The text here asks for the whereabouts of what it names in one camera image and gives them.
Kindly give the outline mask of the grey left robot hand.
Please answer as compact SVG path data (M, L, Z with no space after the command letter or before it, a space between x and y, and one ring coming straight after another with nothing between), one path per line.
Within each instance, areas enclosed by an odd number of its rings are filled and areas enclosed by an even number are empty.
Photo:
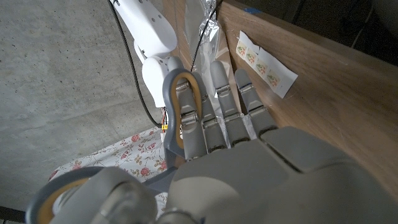
M235 73L251 139L223 65L211 64L224 126L206 88L180 59L163 85L165 155L185 162L139 182L116 167L54 180L38 223L396 223L397 201L342 150L293 127L279 128L244 70Z

